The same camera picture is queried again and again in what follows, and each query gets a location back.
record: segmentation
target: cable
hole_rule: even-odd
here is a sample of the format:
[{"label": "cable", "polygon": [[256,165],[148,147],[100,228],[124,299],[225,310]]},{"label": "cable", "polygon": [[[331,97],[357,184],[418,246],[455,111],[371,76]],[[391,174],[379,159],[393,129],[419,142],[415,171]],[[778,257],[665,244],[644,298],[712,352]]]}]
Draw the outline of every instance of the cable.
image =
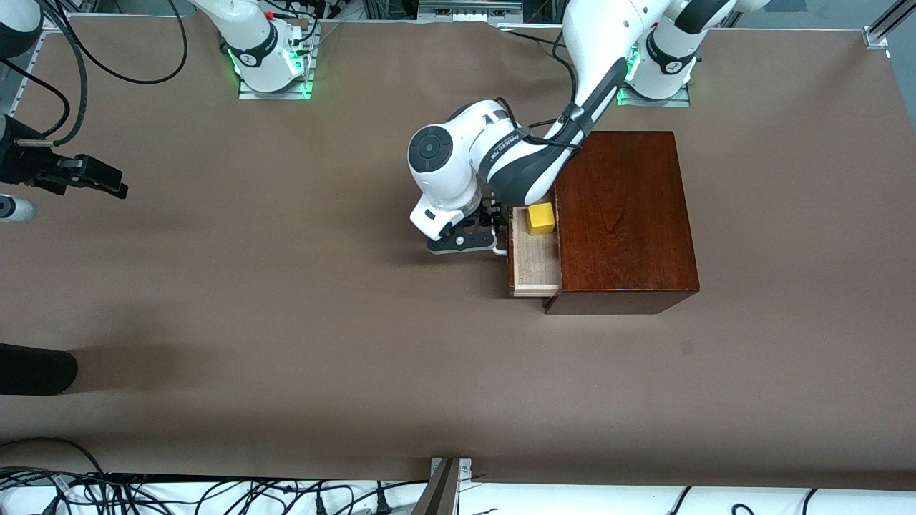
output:
[{"label": "cable", "polygon": [[308,16],[308,17],[311,18],[311,21],[309,22],[309,34],[306,35],[306,36],[303,36],[302,39],[298,39],[298,40],[294,41],[293,44],[298,45],[298,44],[301,43],[302,41],[305,41],[305,40],[307,40],[308,38],[311,38],[312,36],[315,35],[315,28],[318,26],[318,16],[315,15],[314,13],[310,13],[310,12],[304,12],[304,13],[303,13],[303,12],[297,11],[296,9],[292,9],[292,8],[289,8],[289,7],[280,7],[279,5],[274,4],[271,0],[264,0],[264,2],[267,3],[267,4],[269,4],[269,5],[271,5],[271,6],[273,6],[275,9],[279,9],[280,11],[283,11],[283,12],[292,14],[292,15],[293,15],[294,17],[296,17],[297,19],[301,19],[301,18],[302,18],[301,15],[303,15],[303,14],[304,14],[305,16]]},{"label": "cable", "polygon": [[[547,43],[548,45],[552,45],[552,44],[553,44],[553,41],[551,41],[551,40],[549,40],[549,39],[538,38],[537,36],[529,36],[528,34],[522,34],[521,32],[512,32],[512,31],[509,31],[509,30],[507,30],[506,32],[507,32],[507,34],[511,34],[511,35],[513,35],[513,36],[518,36],[519,38],[530,39],[530,40],[532,40],[532,41],[538,41],[539,43]],[[559,44],[559,45],[557,45],[557,46],[560,47],[560,48],[563,48],[563,49],[566,48],[566,45],[564,45],[564,44]]]},{"label": "cable", "polygon": [[[39,0],[39,1],[42,4],[46,5],[48,8],[53,9],[53,5],[51,5],[50,0]],[[188,33],[184,29],[184,22],[181,21],[181,14],[178,12],[178,8],[175,6],[175,2],[173,2],[172,0],[166,0],[166,2],[169,3],[169,7],[171,7],[172,13],[175,15],[175,20],[178,21],[178,26],[179,26],[179,29],[181,30],[181,45],[183,47],[183,50],[181,51],[181,62],[179,62],[175,70],[169,73],[168,75],[165,75],[164,77],[160,77],[158,79],[151,79],[151,80],[142,80],[142,79],[134,79],[131,77],[127,77],[126,75],[118,73],[117,71],[114,71],[111,68],[108,68],[107,66],[102,64],[102,62],[96,59],[95,56],[93,56],[93,54],[85,47],[85,45],[82,44],[82,41],[80,40],[80,38],[77,37],[76,32],[73,30],[73,26],[70,24],[70,20],[67,19],[67,16],[65,14],[63,14],[63,8],[60,4],[60,0],[54,0],[54,2],[58,7],[58,10],[59,10],[58,14],[61,15],[61,19],[63,20],[64,25],[66,25],[67,29],[70,31],[70,33],[72,33],[73,38],[76,40],[76,44],[80,47],[82,52],[86,54],[86,57],[88,57],[89,60],[94,62],[96,66],[98,66],[102,70],[107,71],[114,77],[121,79],[122,81],[130,82],[132,84],[140,84],[140,85],[161,84],[163,82],[170,81],[176,75],[178,75],[181,72],[181,70],[184,69],[184,64],[188,61]]]},{"label": "cable", "polygon": [[678,496],[677,502],[674,503],[674,509],[668,512],[668,515],[678,515],[678,511],[681,509],[681,504],[684,502],[684,498],[687,497],[687,492],[693,487],[687,487],[681,490],[681,494]]},{"label": "cable", "polygon": [[382,489],[382,482],[376,481],[376,515],[388,515],[391,513],[391,507],[388,506],[388,499],[385,498],[385,490]]},{"label": "cable", "polygon": [[562,39],[562,37],[563,31],[561,30],[560,34],[557,34],[557,38],[553,41],[553,51],[551,52],[551,57],[562,64],[563,68],[565,68],[569,73],[570,84],[572,86],[572,90],[570,91],[570,102],[575,102],[575,94],[579,90],[579,79],[576,77],[575,70],[569,61],[557,55],[557,48],[560,46],[560,39]]},{"label": "cable", "polygon": [[367,493],[367,494],[365,494],[365,495],[363,495],[363,496],[360,496],[360,497],[354,499],[350,504],[344,506],[343,508],[340,508],[340,509],[337,510],[333,515],[343,515],[343,513],[344,513],[345,511],[347,511],[347,510],[352,511],[352,510],[353,510],[353,506],[355,506],[358,502],[360,502],[361,500],[364,500],[364,499],[369,499],[370,497],[372,497],[372,496],[374,496],[374,495],[377,495],[378,492],[380,492],[380,491],[390,490],[390,489],[392,489],[392,488],[398,488],[398,487],[405,487],[405,486],[407,486],[407,485],[425,484],[425,483],[429,483],[429,482],[430,482],[429,479],[417,479],[417,480],[414,480],[414,481],[404,481],[404,482],[402,482],[402,483],[395,483],[395,484],[393,484],[393,485],[385,485],[385,486],[383,486],[383,487],[376,488],[375,491],[369,492],[369,493]]},{"label": "cable", "polygon": [[0,449],[4,449],[9,446],[21,445],[21,444],[33,444],[34,442],[53,442],[54,444],[69,445],[70,447],[73,447],[77,451],[80,451],[80,454],[82,454],[87,460],[89,460],[89,463],[93,464],[93,468],[95,469],[96,472],[98,472],[101,475],[104,475],[102,466],[99,465],[98,460],[95,459],[95,456],[93,456],[92,453],[87,451],[86,448],[83,447],[82,445],[79,445],[71,440],[67,440],[66,438],[57,438],[55,436],[31,436],[28,438],[19,438],[18,440],[11,440],[9,442],[3,442],[2,444],[0,444]]},{"label": "cable", "polygon": [[[518,125],[518,120],[515,118],[515,113],[512,112],[512,106],[509,105],[509,102],[501,96],[498,96],[494,100],[506,108],[506,112],[509,116],[509,120],[512,121],[512,125],[515,126],[516,130],[519,130],[521,127]],[[547,123],[548,122],[546,121],[538,122],[537,124],[535,124],[535,126],[547,125]],[[555,141],[553,139],[545,139],[543,137],[537,137],[532,134],[525,134],[525,136],[522,139],[524,139],[525,141],[528,141],[529,143],[533,143],[536,145],[553,145],[554,147],[568,148],[572,150],[574,153],[577,153],[582,150],[582,145],[576,145],[574,143],[563,143],[562,141]]]},{"label": "cable", "polygon": [[544,120],[543,122],[536,122],[528,126],[528,128],[540,127],[540,126],[549,126],[557,123],[557,118],[551,120]]},{"label": "cable", "polygon": [[338,28],[343,27],[343,26],[344,26],[343,23],[337,22],[337,23],[334,25],[334,28],[332,28],[331,30],[329,30],[327,34],[323,35],[322,38],[318,40],[318,44],[315,45],[315,46],[312,48],[312,50],[317,50],[321,45],[324,44],[325,41],[328,40],[328,38],[331,36],[331,34],[334,33],[334,30],[337,30]]},{"label": "cable", "polygon": [[32,75],[32,74],[29,73],[28,71],[25,71],[25,70],[19,68],[18,66],[16,66],[16,65],[15,65],[11,60],[9,60],[9,59],[0,59],[0,62],[3,62],[7,67],[9,67],[10,70],[13,70],[13,71],[15,71],[16,73],[18,73],[19,75],[22,75],[23,77],[29,79],[30,81],[35,82],[35,83],[38,84],[39,86],[41,86],[41,87],[45,88],[46,90],[48,90],[48,91],[54,93],[55,96],[57,96],[58,98],[60,98],[60,102],[63,104],[63,113],[60,115],[60,118],[58,118],[58,121],[57,121],[56,124],[54,124],[54,126],[52,126],[50,129],[46,130],[45,132],[41,133],[41,137],[47,137],[48,135],[53,134],[54,131],[56,131],[57,129],[63,127],[63,125],[64,125],[65,123],[67,123],[67,118],[70,118],[70,101],[67,100],[67,97],[64,96],[63,93],[61,93],[61,92],[60,92],[57,88],[55,88],[54,86],[48,84],[47,82],[42,81],[41,79],[39,79],[39,78],[36,77],[35,75]]},{"label": "cable", "polygon": [[801,515],[808,515],[808,503],[811,502],[811,497],[814,496],[814,492],[816,492],[818,489],[819,488],[812,488],[808,490],[807,494],[805,494],[804,501],[801,502]]},{"label": "cable", "polygon": [[747,512],[747,515],[754,515],[754,510],[749,508],[747,504],[741,504],[740,502],[732,506],[732,515],[738,515],[738,510],[744,509]]},{"label": "cable", "polygon": [[[67,39],[67,43],[70,44],[70,48],[73,50],[73,57],[76,59],[76,69],[80,74],[80,103],[76,109],[76,120],[73,122],[73,126],[70,127],[70,132],[68,132],[61,139],[56,139],[51,141],[49,144],[52,147],[59,147],[64,143],[72,140],[76,137],[76,133],[80,132],[80,127],[82,127],[82,120],[86,116],[86,101],[89,97],[89,79],[86,74],[86,63],[82,60],[82,55],[80,53],[79,45],[76,41],[76,36],[63,26],[63,22],[60,21],[60,14],[54,10],[53,7],[48,4],[47,0],[41,0],[42,8],[45,15],[51,18],[59,28],[63,37]],[[25,141],[18,140],[17,144],[25,146]]]}]

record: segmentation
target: open drawer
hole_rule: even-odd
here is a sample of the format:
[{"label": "open drawer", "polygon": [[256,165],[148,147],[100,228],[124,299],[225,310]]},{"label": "open drawer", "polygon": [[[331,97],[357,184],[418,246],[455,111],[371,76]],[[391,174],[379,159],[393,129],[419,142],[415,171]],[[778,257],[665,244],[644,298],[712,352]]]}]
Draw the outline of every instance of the open drawer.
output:
[{"label": "open drawer", "polygon": [[509,286],[513,297],[553,297],[560,291],[557,232],[531,236],[524,207],[512,208],[508,228]]}]

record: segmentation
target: power cord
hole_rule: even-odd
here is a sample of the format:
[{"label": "power cord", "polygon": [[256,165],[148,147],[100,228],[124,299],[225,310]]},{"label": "power cord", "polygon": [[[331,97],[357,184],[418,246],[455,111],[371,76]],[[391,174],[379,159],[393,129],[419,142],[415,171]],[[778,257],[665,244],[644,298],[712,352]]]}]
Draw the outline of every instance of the power cord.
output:
[{"label": "power cord", "polygon": [[812,488],[805,494],[804,501],[801,502],[801,515],[808,515],[808,503],[811,502],[811,498],[814,497],[814,492],[818,489],[819,488]]},{"label": "power cord", "polygon": [[12,62],[9,59],[0,59],[0,62],[4,63],[10,70],[15,71],[19,75],[22,75],[23,77],[29,79],[30,81],[50,91],[51,93],[54,94],[54,96],[60,98],[60,102],[63,104],[63,113],[60,115],[60,118],[58,118],[57,123],[55,123],[50,129],[41,133],[41,137],[47,137],[48,135],[53,134],[56,130],[63,127],[63,125],[67,123],[67,118],[70,118],[70,101],[67,100],[67,97],[64,96],[64,94],[61,93],[60,90],[48,84],[47,82],[42,81],[35,75],[32,75],[31,73],[29,73],[28,71],[25,71],[22,68],[19,68],[18,66],[15,65],[14,62]]},{"label": "power cord", "polygon": [[80,127],[82,127],[82,120],[86,116],[86,101],[89,97],[89,79],[86,73],[86,63],[82,60],[82,54],[80,53],[80,47],[76,40],[76,35],[72,31],[68,30],[64,26],[64,22],[61,20],[61,15],[48,3],[48,0],[40,0],[41,10],[44,12],[45,16],[49,17],[58,28],[60,33],[63,34],[63,37],[67,39],[67,43],[70,44],[70,48],[73,50],[73,57],[76,59],[76,69],[80,74],[80,103],[76,109],[76,120],[73,122],[73,126],[70,127],[70,131],[60,139],[54,141],[43,141],[43,140],[18,140],[16,143],[22,147],[31,146],[51,146],[59,147],[74,137],[76,133],[80,132]]},{"label": "power cord", "polygon": [[[530,40],[532,40],[532,41],[537,41],[537,42],[539,42],[539,43],[547,43],[548,45],[552,45],[552,44],[553,44],[553,41],[551,41],[551,40],[549,40],[549,39],[538,38],[537,36],[530,36],[530,35],[528,35],[528,34],[522,34],[521,32],[507,31],[507,34],[511,34],[512,36],[515,36],[515,37],[517,37],[517,38],[530,39]],[[564,44],[562,44],[562,43],[561,43],[560,45],[557,45],[557,46],[560,47],[560,48],[563,48],[563,49],[566,48],[566,45],[564,45]]]},{"label": "power cord", "polygon": [[315,490],[315,515],[328,515],[328,510],[324,507],[324,499],[322,499],[322,482],[318,482],[318,489]]},{"label": "power cord", "polygon": [[684,498],[687,497],[687,493],[690,492],[691,488],[693,487],[686,487],[685,489],[681,490],[681,494],[678,496],[677,502],[674,503],[674,508],[668,512],[668,515],[678,515],[678,511],[681,510],[681,504],[683,504]]},{"label": "power cord", "polygon": [[376,515],[388,515],[391,513],[391,507],[388,506],[388,499],[385,499],[385,490],[382,489],[382,482],[376,482]]},{"label": "power cord", "polygon": [[275,3],[273,3],[271,0],[264,0],[264,1],[265,1],[267,4],[273,6],[275,9],[278,9],[278,10],[283,11],[283,12],[285,12],[285,13],[290,13],[290,14],[292,14],[292,15],[293,15],[294,17],[296,17],[296,18],[302,18],[302,16],[301,16],[302,14],[304,14],[305,16],[308,16],[309,18],[311,18],[311,21],[309,22],[309,34],[306,35],[306,36],[303,36],[302,39],[297,39],[296,41],[293,41],[294,44],[297,44],[297,45],[298,45],[298,44],[301,43],[302,41],[306,41],[306,40],[308,40],[309,38],[311,38],[312,36],[315,35],[315,29],[318,27],[318,16],[317,16],[317,15],[315,15],[315,14],[313,14],[313,13],[309,13],[309,12],[302,13],[302,12],[297,11],[296,9],[293,9],[292,7],[289,7],[289,6],[287,6],[287,7],[281,7],[281,6],[279,6],[279,5],[275,4]]},{"label": "power cord", "polygon": [[359,502],[362,501],[362,500],[369,499],[370,497],[372,497],[372,496],[374,496],[374,495],[377,495],[379,491],[390,490],[390,489],[392,489],[392,488],[405,487],[405,486],[407,486],[407,485],[420,485],[420,484],[426,484],[426,483],[429,483],[429,482],[430,482],[429,479],[417,479],[417,480],[415,480],[415,481],[404,481],[404,482],[402,482],[402,483],[394,483],[394,484],[392,484],[392,485],[384,485],[383,487],[376,488],[376,491],[369,492],[369,493],[367,493],[367,494],[365,494],[365,495],[363,495],[363,496],[360,496],[360,497],[354,499],[352,502],[350,502],[350,504],[344,506],[343,508],[340,508],[340,509],[337,510],[333,515],[343,515],[343,513],[344,513],[345,511],[348,511],[348,510],[352,512],[352,511],[353,511],[353,507],[354,507],[357,503],[359,503]]},{"label": "power cord", "polygon": [[754,510],[749,508],[747,504],[741,504],[740,502],[732,505],[732,515],[738,515],[738,510],[744,510],[747,512],[747,515],[754,515]]},{"label": "power cord", "polygon": [[[42,4],[44,4],[45,6],[47,6],[49,9],[51,10],[54,9],[54,5],[50,3],[50,0],[39,0],[39,1]],[[70,20],[67,19],[67,15],[64,14],[63,12],[64,9],[63,9],[63,5],[60,3],[60,0],[54,0],[54,2],[57,7],[57,13],[60,15],[60,19],[62,20],[63,24],[67,27],[67,30],[69,30],[70,33],[72,33],[73,38],[76,41],[76,44],[80,47],[82,52],[86,54],[86,57],[88,57],[89,60],[94,62],[96,66],[98,66],[102,70],[105,70],[106,72],[113,75],[114,77],[121,79],[122,81],[130,82],[133,84],[141,84],[141,85],[161,84],[163,82],[170,81],[176,75],[178,75],[179,72],[181,72],[181,70],[184,68],[184,64],[188,61],[188,33],[185,31],[184,22],[181,21],[181,14],[178,12],[178,8],[175,6],[175,3],[172,0],[166,0],[166,2],[169,3],[169,7],[171,7],[172,13],[175,15],[175,20],[178,21],[178,26],[179,26],[179,29],[181,30],[181,45],[183,47],[181,51],[181,61],[179,62],[175,70],[172,71],[171,73],[165,75],[164,77],[160,77],[158,79],[151,79],[151,80],[142,80],[142,79],[134,79],[131,77],[127,77],[126,75],[118,73],[117,71],[114,71],[111,68],[108,68],[107,66],[102,64],[101,61],[96,59],[95,56],[93,56],[93,54],[88,49],[86,49],[86,46],[82,44],[82,41],[76,35],[76,32],[73,30],[73,26],[70,24]]]},{"label": "power cord", "polygon": [[[501,96],[498,96],[494,100],[506,108],[506,112],[508,113],[509,120],[512,121],[512,125],[516,128],[516,130],[519,130],[521,126],[518,124],[518,120],[516,120],[515,113],[512,112],[512,106],[509,105],[509,102]],[[547,125],[548,123],[553,123],[553,122],[556,122],[556,119],[552,121],[538,122],[537,124],[527,126],[526,128]],[[543,137],[534,136],[530,133],[525,134],[522,139],[524,139],[525,141],[528,141],[529,143],[535,144],[535,145],[551,145],[554,147],[568,148],[575,153],[578,153],[579,151],[582,150],[582,145],[576,145],[573,143],[563,143],[562,141],[555,141],[553,139],[545,139]]]}]

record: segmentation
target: black object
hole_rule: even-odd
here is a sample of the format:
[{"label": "black object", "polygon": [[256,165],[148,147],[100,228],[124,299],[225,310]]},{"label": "black object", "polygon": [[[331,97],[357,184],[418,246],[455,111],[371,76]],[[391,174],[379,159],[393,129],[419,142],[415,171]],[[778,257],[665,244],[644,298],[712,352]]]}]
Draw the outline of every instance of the black object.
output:
[{"label": "black object", "polygon": [[418,4],[420,0],[401,0],[401,6],[404,7],[404,13],[408,17],[417,18]]},{"label": "black object", "polygon": [[738,515],[738,510],[744,510],[747,512],[747,515],[755,515],[754,510],[752,510],[747,504],[741,504],[740,502],[732,505],[732,515]]},{"label": "black object", "polygon": [[57,395],[77,369],[69,352],[0,344],[0,395]]},{"label": "black object", "polygon": [[71,26],[67,15],[62,10],[59,10],[52,3],[52,0],[38,0],[38,2],[42,5],[42,10],[45,12],[45,14],[57,23],[57,26],[60,27],[60,31],[63,32],[64,36],[75,47],[75,53],[79,53],[79,50],[82,50],[82,53],[86,54],[86,57],[94,62],[96,66],[122,81],[141,85],[162,84],[163,82],[172,80],[176,75],[178,75],[179,72],[184,69],[185,63],[188,62],[188,34],[184,29],[184,22],[181,21],[181,14],[178,12],[178,8],[175,6],[175,2],[173,0],[166,0],[166,2],[169,3],[169,7],[171,8],[172,14],[175,16],[175,21],[178,22],[178,27],[181,31],[181,61],[178,63],[178,66],[175,67],[175,70],[171,71],[168,75],[164,75],[157,79],[148,80],[127,77],[126,75],[118,73],[117,71],[114,71],[111,68],[105,66],[104,63],[96,59],[95,56],[93,56],[93,54],[86,48],[86,46],[82,44],[82,41],[76,35],[76,32],[73,31],[73,26]]},{"label": "black object", "polygon": [[426,241],[426,248],[433,254],[445,252],[464,252],[465,250],[481,250],[492,248],[494,244],[493,233],[505,225],[502,205],[493,199],[489,207],[480,203],[477,210],[464,218],[458,225],[447,225],[442,229],[439,241]]},{"label": "black object", "polygon": [[54,96],[58,97],[60,99],[60,103],[63,104],[63,113],[60,114],[60,118],[58,118],[57,123],[51,126],[50,129],[41,133],[42,137],[50,136],[55,131],[57,131],[59,128],[63,127],[65,123],[67,123],[67,119],[70,118],[70,101],[67,100],[67,97],[64,96],[64,94],[61,93],[60,90],[48,84],[47,82],[42,81],[40,78],[36,77],[35,75],[32,75],[28,71],[25,71],[22,68],[19,68],[18,66],[16,66],[14,62],[12,62],[9,59],[0,59],[0,62],[4,63],[10,70],[15,71],[19,75],[22,75],[23,77],[28,78],[30,81],[35,82],[39,86],[45,88],[46,90],[51,92]]},{"label": "black object", "polygon": [[414,170],[436,171],[452,156],[452,135],[440,126],[426,127],[410,140],[407,159]]},{"label": "black object", "polygon": [[48,147],[20,147],[19,139],[42,139],[41,134],[4,115],[0,123],[0,182],[26,184],[62,195],[67,186],[91,188],[116,198],[127,197],[122,172],[86,154],[66,158]]},{"label": "black object", "polygon": [[32,30],[19,32],[0,23],[0,57],[8,59],[24,54],[38,41],[41,35],[41,19]]},{"label": "black object", "polygon": [[388,506],[388,499],[385,498],[385,490],[382,489],[382,482],[376,482],[376,515],[388,515],[392,509]]},{"label": "black object", "polygon": [[678,511],[681,511],[681,504],[684,502],[684,498],[687,497],[687,493],[690,492],[693,487],[684,487],[681,490],[681,494],[678,496],[677,502],[674,503],[674,508],[668,513],[668,515],[678,515]]},{"label": "black object", "polygon": [[277,26],[270,23],[270,32],[267,38],[260,45],[251,49],[237,49],[232,45],[227,45],[235,58],[248,68],[256,68],[261,65],[261,61],[268,56],[277,47],[278,32]]},{"label": "black object", "polygon": [[684,56],[684,57],[674,57],[668,53],[665,53],[664,50],[659,48],[659,45],[655,42],[655,31],[657,29],[653,28],[649,32],[649,36],[646,38],[646,49],[649,51],[649,57],[655,61],[661,67],[661,72],[665,75],[676,75],[684,69],[685,66],[690,64],[690,61],[693,60],[693,56],[696,55],[696,52]]},{"label": "black object", "polygon": [[674,26],[687,34],[699,34],[727,3],[728,0],[693,0],[674,20]]}]

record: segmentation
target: metal mounting plate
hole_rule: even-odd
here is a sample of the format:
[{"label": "metal mounting plate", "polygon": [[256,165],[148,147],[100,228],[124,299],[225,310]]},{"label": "metal mounting plate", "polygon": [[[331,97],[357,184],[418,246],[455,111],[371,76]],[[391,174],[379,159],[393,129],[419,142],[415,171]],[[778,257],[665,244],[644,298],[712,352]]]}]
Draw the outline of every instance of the metal mounting plate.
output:
[{"label": "metal mounting plate", "polygon": [[617,92],[617,105],[639,105],[642,107],[690,107],[690,90],[685,85],[667,100],[651,100],[636,93],[629,84]]},{"label": "metal mounting plate", "polygon": [[318,64],[318,44],[321,41],[322,24],[315,28],[315,33],[300,44],[306,50],[302,56],[302,66],[305,72],[296,77],[285,88],[275,92],[259,92],[248,87],[245,81],[238,83],[238,97],[242,100],[308,100],[311,98],[311,88],[315,82],[315,66]]}]

